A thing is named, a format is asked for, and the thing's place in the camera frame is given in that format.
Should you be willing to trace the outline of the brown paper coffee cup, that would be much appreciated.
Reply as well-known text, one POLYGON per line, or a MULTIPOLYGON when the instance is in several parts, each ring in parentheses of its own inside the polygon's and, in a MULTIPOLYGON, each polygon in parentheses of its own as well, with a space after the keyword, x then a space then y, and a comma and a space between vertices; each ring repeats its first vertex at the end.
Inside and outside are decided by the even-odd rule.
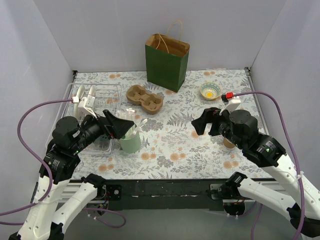
POLYGON ((233 149, 233 148, 236 147, 236 146, 235 146, 232 142, 230 142, 227 138, 224 138, 222 143, 223 143, 223 145, 224 145, 226 148, 228 148, 228 149, 233 149))

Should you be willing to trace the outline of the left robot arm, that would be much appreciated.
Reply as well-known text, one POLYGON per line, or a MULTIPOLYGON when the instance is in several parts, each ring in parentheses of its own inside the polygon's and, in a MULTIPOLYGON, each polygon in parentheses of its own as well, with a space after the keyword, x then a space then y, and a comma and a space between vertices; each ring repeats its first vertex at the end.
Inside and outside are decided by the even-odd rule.
POLYGON ((47 147, 41 166, 33 206, 20 230, 11 240, 62 240, 75 217, 91 200, 106 196, 106 180, 91 173, 82 178, 76 193, 57 208, 63 191, 80 163, 78 154, 101 136, 121 139, 134 126, 131 120, 114 116, 108 110, 103 116, 86 115, 82 123, 73 116, 57 121, 52 140, 47 147))

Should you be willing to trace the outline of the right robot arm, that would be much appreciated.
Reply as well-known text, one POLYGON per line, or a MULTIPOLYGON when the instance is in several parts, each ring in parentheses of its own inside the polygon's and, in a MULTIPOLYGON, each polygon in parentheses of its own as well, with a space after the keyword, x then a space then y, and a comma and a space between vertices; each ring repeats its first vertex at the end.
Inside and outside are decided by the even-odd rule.
POLYGON ((294 165, 283 146, 273 137, 260 133, 258 121, 246 110, 228 112, 216 107, 207 108, 191 122, 198 135, 211 124, 210 136, 223 136, 250 162, 271 175, 286 194, 253 181, 245 174, 234 172, 213 194, 219 197, 255 200, 284 216, 300 233, 315 238, 320 235, 320 191, 294 165))

